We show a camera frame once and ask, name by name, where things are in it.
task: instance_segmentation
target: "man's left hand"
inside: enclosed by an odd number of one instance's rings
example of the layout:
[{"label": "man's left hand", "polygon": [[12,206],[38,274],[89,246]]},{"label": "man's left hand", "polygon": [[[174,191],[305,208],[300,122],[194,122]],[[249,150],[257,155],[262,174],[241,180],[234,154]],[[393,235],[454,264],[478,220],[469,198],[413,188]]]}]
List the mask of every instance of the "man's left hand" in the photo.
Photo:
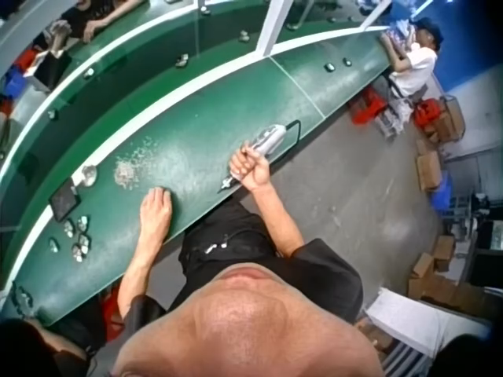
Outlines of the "man's left hand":
[{"label": "man's left hand", "polygon": [[94,37],[94,33],[107,26],[108,22],[105,20],[87,21],[82,40],[84,41],[84,43],[91,42],[91,39]]}]

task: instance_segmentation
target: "white wall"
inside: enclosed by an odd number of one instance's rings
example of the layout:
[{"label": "white wall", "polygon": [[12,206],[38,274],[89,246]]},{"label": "white wall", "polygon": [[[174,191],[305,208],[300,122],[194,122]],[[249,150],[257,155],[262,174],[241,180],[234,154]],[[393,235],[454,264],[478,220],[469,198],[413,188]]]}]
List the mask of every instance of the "white wall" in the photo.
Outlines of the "white wall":
[{"label": "white wall", "polygon": [[500,64],[448,93],[459,100],[466,123],[464,137],[444,146],[448,159],[501,146],[502,72],[503,64]]}]

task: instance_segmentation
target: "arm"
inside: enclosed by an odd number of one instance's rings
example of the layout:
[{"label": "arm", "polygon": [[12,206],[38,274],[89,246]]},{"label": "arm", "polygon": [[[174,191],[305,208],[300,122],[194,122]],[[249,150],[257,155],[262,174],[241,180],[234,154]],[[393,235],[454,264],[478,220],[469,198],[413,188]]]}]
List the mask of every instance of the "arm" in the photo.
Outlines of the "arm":
[{"label": "arm", "polygon": [[264,156],[245,145],[236,151],[229,168],[253,195],[277,251],[284,258],[304,245],[299,228],[288,214],[270,182],[269,163]]},{"label": "arm", "polygon": [[170,193],[161,187],[151,189],[141,203],[138,245],[119,287],[117,305],[122,318],[129,312],[133,298],[146,293],[150,271],[170,222]]},{"label": "arm", "polygon": [[380,41],[386,50],[387,57],[390,61],[390,65],[395,72],[404,72],[411,69],[412,65],[408,57],[405,59],[400,59],[398,54],[393,47],[393,42],[390,40],[386,34],[382,34],[380,37]]},{"label": "arm", "polygon": [[143,1],[144,0],[126,0],[105,18],[102,18],[101,20],[88,21],[86,28],[84,29],[83,41],[85,43],[89,43],[94,37],[96,31],[106,28],[112,22],[118,20],[120,17],[142,4]]},{"label": "arm", "polygon": [[46,330],[37,320],[30,319],[27,322],[37,329],[40,336],[44,339],[44,342],[51,346],[56,352],[66,351],[74,354],[75,356],[81,358],[82,360],[87,360],[87,355],[84,350],[78,347],[73,342],[61,335],[54,334],[53,332]]}]

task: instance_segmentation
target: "blue bin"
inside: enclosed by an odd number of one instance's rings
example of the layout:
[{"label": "blue bin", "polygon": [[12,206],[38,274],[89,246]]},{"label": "blue bin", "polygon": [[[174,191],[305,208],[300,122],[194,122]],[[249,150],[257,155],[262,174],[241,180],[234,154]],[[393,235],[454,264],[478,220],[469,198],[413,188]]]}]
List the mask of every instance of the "blue bin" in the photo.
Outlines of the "blue bin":
[{"label": "blue bin", "polygon": [[23,77],[23,74],[20,72],[20,70],[16,67],[9,69],[6,78],[7,82],[3,90],[3,94],[6,97],[10,97],[15,100],[23,93],[23,90],[27,84],[26,79]]},{"label": "blue bin", "polygon": [[439,187],[430,194],[431,206],[440,212],[450,207],[450,197],[453,193],[453,182],[446,170],[442,171],[442,182]]}]

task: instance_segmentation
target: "black pants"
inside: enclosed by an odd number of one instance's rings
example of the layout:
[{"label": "black pants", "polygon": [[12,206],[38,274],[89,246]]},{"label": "black pants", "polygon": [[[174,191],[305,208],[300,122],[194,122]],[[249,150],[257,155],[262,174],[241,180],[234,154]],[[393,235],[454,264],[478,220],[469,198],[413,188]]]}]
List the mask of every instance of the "black pants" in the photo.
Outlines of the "black pants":
[{"label": "black pants", "polygon": [[275,254],[262,218],[231,198],[185,232],[178,260],[187,275],[210,260],[253,259]]}]

